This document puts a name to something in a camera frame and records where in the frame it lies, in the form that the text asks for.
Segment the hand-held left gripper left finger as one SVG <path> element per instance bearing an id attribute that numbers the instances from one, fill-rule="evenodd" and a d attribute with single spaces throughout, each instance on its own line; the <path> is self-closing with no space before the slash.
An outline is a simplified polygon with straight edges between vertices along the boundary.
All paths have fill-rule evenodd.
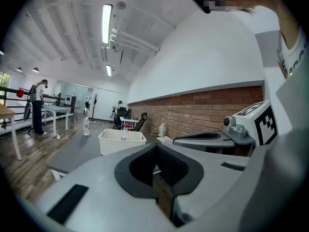
<path id="1" fill-rule="evenodd" d="M 48 188 L 36 201 L 47 213 L 75 184 L 88 187 L 65 226 L 77 232 L 170 232 L 175 226 L 154 199 L 128 194 L 117 183 L 114 169 L 123 158 L 143 150 L 132 147 L 82 164 Z"/>

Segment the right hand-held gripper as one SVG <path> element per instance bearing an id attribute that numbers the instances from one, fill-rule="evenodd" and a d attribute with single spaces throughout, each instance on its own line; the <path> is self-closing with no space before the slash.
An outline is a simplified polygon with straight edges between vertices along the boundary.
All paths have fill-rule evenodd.
<path id="1" fill-rule="evenodd" d="M 205 132 L 181 136 L 173 144 L 208 153 L 234 153 L 236 144 L 268 145 L 278 136 L 271 102 L 254 103 L 232 116 L 226 116 L 222 132 L 230 139 L 220 138 L 220 133 Z"/>

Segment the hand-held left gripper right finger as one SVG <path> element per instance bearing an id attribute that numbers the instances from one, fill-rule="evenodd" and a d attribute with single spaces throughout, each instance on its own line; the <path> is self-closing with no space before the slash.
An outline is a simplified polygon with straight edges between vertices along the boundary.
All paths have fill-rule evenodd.
<path id="1" fill-rule="evenodd" d="M 237 181 L 249 157 L 207 153 L 172 145 L 171 148 L 196 161 L 204 169 L 204 176 L 195 190 L 175 198 L 180 214 L 198 218 L 216 204 Z"/>

